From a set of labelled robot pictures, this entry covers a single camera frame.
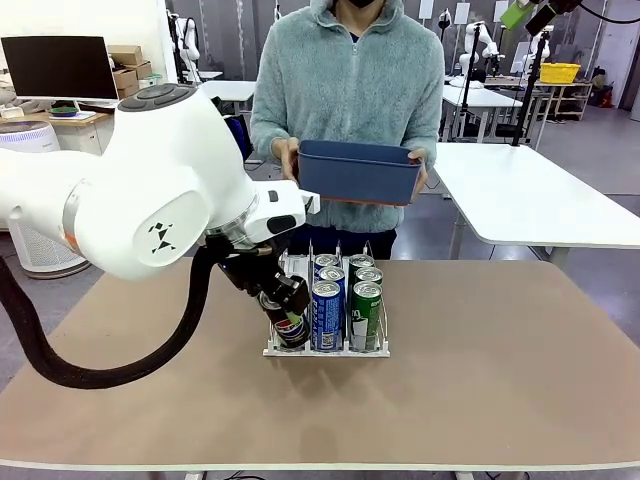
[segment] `robot logo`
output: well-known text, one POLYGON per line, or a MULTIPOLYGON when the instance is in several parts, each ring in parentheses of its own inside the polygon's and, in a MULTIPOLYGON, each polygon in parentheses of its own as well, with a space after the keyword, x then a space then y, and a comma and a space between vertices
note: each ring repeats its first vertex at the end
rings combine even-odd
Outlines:
POLYGON ((154 230, 157 230, 158 232, 158 239, 160 240, 160 245, 158 245, 156 248, 154 248, 153 250, 151 250, 151 253, 156 253, 159 250, 162 250, 163 248, 167 248, 167 247, 171 247, 171 250, 175 250, 176 247, 174 247, 173 245, 171 245, 171 243, 165 241, 164 237, 167 234, 167 232, 169 231, 169 229, 173 227, 173 223, 171 225, 163 225, 162 223, 156 223, 155 225, 153 225, 150 229, 149 229, 149 233, 153 232, 154 230))

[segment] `green can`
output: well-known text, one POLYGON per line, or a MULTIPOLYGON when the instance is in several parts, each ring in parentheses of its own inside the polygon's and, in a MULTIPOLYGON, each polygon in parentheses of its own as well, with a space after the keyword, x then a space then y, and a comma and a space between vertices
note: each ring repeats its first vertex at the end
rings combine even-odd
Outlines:
POLYGON ((351 314, 351 297, 353 296, 353 286, 358 283, 356 272, 361 268, 373 267, 375 262, 369 255, 359 254, 349 257, 349 276, 347 277, 347 311, 351 314))
POLYGON ((356 282, 373 282, 382 285, 384 275, 382 270, 376 267, 361 268, 356 272, 356 282))
POLYGON ((351 285, 351 289, 353 290, 353 286, 358 283, 356 280, 356 272, 361 268, 373 267, 375 266, 375 262, 373 261, 373 257, 369 255, 353 255, 349 257, 349 285, 351 285))
POLYGON ((382 287, 374 282, 359 282, 353 287, 351 302, 351 343, 354 350, 372 351, 380 323, 382 287))

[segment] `table edge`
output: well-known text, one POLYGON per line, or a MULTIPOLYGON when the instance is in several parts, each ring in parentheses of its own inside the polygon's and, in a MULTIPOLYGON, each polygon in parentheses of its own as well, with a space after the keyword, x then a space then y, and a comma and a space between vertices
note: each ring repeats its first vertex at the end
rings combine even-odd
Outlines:
POLYGON ((167 465, 72 465, 21 462, 0 459, 0 466, 76 472, 202 472, 202 471, 445 471, 445 472, 581 472, 640 467, 640 460, 605 464, 554 465, 455 465, 420 463, 237 463, 237 464, 167 464, 167 465))

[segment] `black hose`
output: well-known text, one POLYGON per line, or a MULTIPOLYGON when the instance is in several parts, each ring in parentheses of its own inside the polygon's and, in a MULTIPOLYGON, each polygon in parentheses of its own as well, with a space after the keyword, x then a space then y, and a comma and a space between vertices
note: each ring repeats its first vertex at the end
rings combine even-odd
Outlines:
POLYGON ((182 320, 169 340, 137 362, 108 370, 72 365, 51 348, 42 330, 38 313, 0 258, 0 303, 4 306, 24 353, 33 368, 46 379, 63 387, 94 390, 112 388, 143 378, 169 362, 184 348, 196 330, 204 310, 211 269, 219 260, 201 247, 191 264, 189 297, 182 320))

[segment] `soda can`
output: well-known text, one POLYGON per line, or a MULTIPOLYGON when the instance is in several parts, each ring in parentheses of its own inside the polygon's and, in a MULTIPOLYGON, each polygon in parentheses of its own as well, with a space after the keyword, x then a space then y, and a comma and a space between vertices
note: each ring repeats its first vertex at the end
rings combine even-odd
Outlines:
POLYGON ((345 275, 344 270, 340 267, 324 267, 320 270, 318 274, 320 280, 329 280, 331 282, 336 282, 340 287, 340 298, 342 310, 340 312, 340 338, 343 339, 346 334, 346 290, 345 290, 345 275))
POLYGON ((360 254, 349 257, 349 277, 347 278, 349 283, 349 288, 347 290, 347 311, 349 314, 351 314, 351 297, 353 296, 353 287, 358 283, 356 273, 361 268, 373 266, 375 266, 375 262, 373 261, 373 257, 370 257, 369 255, 360 254))
POLYGON ((340 263, 337 255, 331 255, 330 253, 322 253, 320 255, 316 255, 316 258, 313 262, 313 279, 318 280, 318 274, 320 270, 325 267, 337 267, 340 263))
POLYGON ((340 267, 324 267, 318 273, 319 280, 328 280, 330 282, 336 282, 340 286, 340 290, 344 295, 344 270, 340 267))
POLYGON ((309 324, 304 317, 287 313, 279 303, 260 292, 260 306, 265 311, 285 348, 298 348, 309 338, 309 324))
POLYGON ((355 350, 367 352, 375 348, 381 306, 380 285, 373 282, 356 283, 351 305, 351 338, 355 350))
POLYGON ((384 275, 382 270, 376 267, 361 268, 356 272, 356 282, 373 282, 382 285, 384 275))
POLYGON ((322 352, 337 350, 342 340, 340 285, 318 280, 313 284, 311 296, 311 348, 322 352))

